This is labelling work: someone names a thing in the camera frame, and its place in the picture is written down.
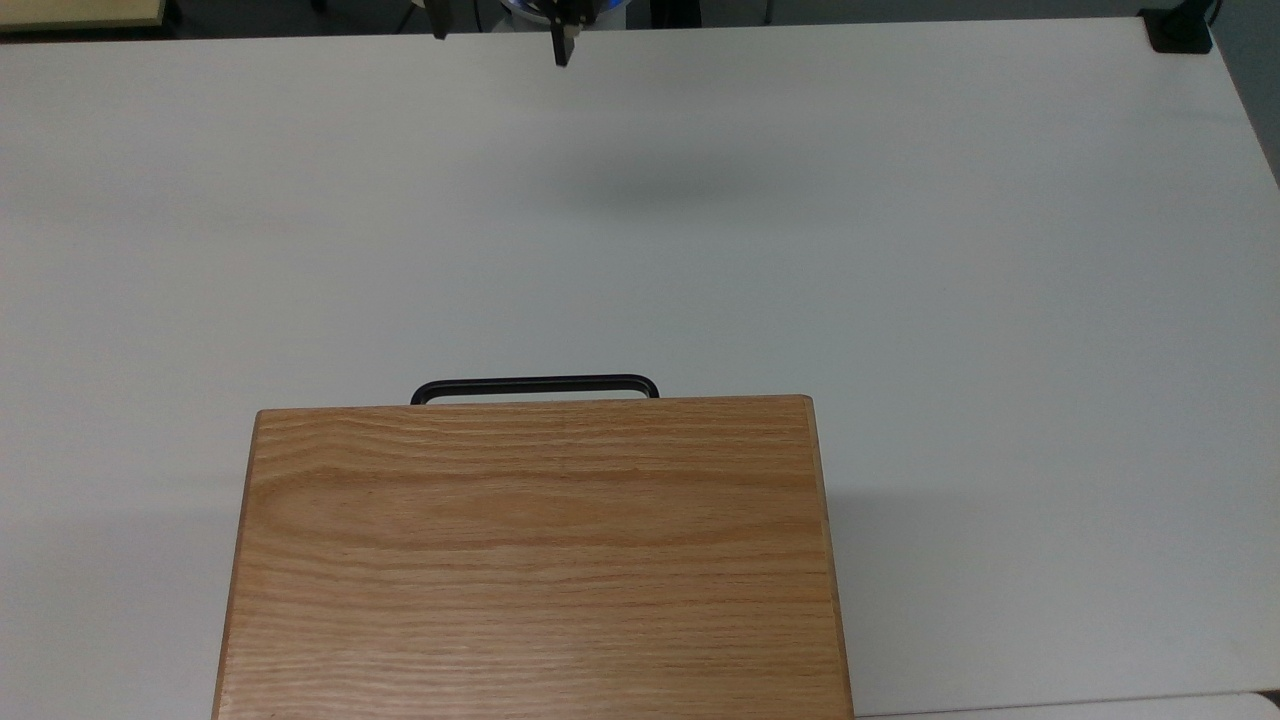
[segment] black handle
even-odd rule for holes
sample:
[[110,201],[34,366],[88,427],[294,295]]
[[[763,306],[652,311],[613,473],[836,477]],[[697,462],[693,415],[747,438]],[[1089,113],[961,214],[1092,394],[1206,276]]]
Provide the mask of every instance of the black handle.
[[644,375],[547,375],[541,378],[477,378],[470,380],[435,380],[413,392],[410,405],[426,405],[448,395],[507,395],[517,392],[600,392],[634,389],[646,397],[658,397],[658,386]]

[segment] table surface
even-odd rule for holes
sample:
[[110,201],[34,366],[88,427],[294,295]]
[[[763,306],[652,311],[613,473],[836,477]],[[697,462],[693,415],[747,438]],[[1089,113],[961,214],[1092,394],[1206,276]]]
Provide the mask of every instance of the table surface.
[[253,413],[814,397],[859,715],[1280,685],[1280,193],[1130,19],[0,47],[0,715],[198,717]]
[[925,712],[911,720],[1280,720],[1280,710],[1249,693]]

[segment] wooden lid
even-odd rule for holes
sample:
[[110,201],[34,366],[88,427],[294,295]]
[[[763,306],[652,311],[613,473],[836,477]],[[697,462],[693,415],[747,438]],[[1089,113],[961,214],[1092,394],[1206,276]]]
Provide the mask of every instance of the wooden lid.
[[214,717],[852,717],[809,398],[262,411]]

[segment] floor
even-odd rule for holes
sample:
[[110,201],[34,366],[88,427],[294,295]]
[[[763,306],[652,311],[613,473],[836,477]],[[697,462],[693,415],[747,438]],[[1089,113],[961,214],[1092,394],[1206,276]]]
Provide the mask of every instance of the floor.
[[[187,37],[276,37],[379,35],[397,29],[408,0],[328,0],[316,13],[308,0],[178,0]],[[499,0],[451,0],[454,32],[488,31],[507,17]],[[765,0],[701,0],[705,27],[760,24]],[[1133,17],[1143,6],[1171,0],[776,0],[774,24],[883,23],[1014,18]],[[628,27],[649,27],[649,3],[634,0]],[[426,13],[415,10],[406,33],[430,32]],[[1271,170],[1280,182],[1280,1],[1225,0],[1213,27],[1226,64],[1249,113]],[[163,33],[113,31],[109,37],[161,37]]]

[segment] wooden case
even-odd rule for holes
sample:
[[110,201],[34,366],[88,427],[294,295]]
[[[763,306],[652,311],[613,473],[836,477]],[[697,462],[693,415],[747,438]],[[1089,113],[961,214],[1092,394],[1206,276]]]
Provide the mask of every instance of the wooden case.
[[214,717],[852,717],[809,398],[262,411]]

